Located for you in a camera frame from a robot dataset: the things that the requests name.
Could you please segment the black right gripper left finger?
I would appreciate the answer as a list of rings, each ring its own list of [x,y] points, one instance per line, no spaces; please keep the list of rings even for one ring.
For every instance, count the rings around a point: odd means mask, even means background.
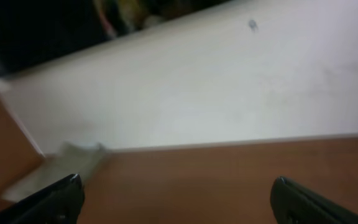
[[[79,174],[70,174],[0,211],[0,224],[76,224],[85,201]]]

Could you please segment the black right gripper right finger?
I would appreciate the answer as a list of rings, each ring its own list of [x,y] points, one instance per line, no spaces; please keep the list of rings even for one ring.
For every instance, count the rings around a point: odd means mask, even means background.
[[[278,224],[358,224],[358,214],[283,176],[272,185],[270,206]]]

